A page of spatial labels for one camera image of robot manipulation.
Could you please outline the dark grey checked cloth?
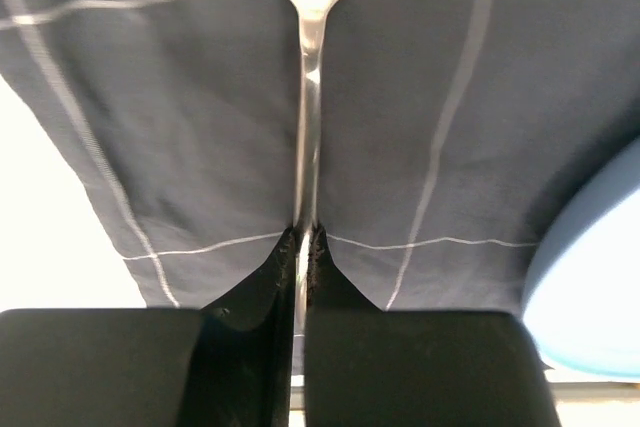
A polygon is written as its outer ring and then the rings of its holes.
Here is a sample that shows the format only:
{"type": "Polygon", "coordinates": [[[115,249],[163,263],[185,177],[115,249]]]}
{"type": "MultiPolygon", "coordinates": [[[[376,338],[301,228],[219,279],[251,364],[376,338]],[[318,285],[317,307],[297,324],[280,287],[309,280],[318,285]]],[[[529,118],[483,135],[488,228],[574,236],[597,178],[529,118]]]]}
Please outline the dark grey checked cloth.
{"type": "MultiPolygon", "coordinates": [[[[287,0],[1,0],[1,75],[148,305],[202,306],[290,224],[287,0]]],[[[639,0],[342,0],[319,218],[376,304],[518,311],[563,204],[639,132],[639,0]]]]}

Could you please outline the blue plastic plate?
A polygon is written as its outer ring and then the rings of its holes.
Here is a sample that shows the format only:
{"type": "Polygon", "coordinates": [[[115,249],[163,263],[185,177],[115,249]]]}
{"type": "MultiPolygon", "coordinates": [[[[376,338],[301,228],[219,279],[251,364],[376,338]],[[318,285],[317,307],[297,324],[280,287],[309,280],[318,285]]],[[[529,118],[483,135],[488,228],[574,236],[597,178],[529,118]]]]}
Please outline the blue plastic plate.
{"type": "Polygon", "coordinates": [[[528,268],[522,320],[545,363],[639,380],[639,143],[566,204],[528,268]]]}

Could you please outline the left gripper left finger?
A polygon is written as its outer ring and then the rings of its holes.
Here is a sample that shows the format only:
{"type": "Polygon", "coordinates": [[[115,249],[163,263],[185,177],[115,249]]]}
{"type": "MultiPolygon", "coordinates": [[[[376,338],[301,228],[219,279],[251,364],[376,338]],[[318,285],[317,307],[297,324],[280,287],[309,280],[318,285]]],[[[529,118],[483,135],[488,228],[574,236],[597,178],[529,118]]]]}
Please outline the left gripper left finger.
{"type": "Polygon", "coordinates": [[[294,340],[296,237],[201,309],[179,426],[287,426],[294,340]]]}

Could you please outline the silver fork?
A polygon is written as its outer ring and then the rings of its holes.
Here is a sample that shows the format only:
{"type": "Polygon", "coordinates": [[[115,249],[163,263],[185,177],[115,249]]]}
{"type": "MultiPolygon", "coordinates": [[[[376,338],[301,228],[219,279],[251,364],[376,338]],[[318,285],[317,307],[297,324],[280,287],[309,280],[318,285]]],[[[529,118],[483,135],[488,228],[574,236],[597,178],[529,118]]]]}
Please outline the silver fork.
{"type": "Polygon", "coordinates": [[[322,60],[326,24],[340,0],[289,0],[298,16],[300,48],[300,99],[296,130],[293,227],[297,237],[295,314],[296,327],[305,329],[308,278],[318,227],[318,184],[321,149],[322,60]]]}

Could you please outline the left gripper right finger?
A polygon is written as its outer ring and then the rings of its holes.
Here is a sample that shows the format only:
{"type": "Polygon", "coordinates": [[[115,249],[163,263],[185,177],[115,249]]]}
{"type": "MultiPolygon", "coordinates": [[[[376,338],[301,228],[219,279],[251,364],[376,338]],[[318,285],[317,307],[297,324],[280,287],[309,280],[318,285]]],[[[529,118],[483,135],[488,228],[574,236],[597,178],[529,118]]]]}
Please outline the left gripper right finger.
{"type": "Polygon", "coordinates": [[[336,266],[320,227],[305,281],[305,416],[309,426],[382,426],[383,313],[336,266]]]}

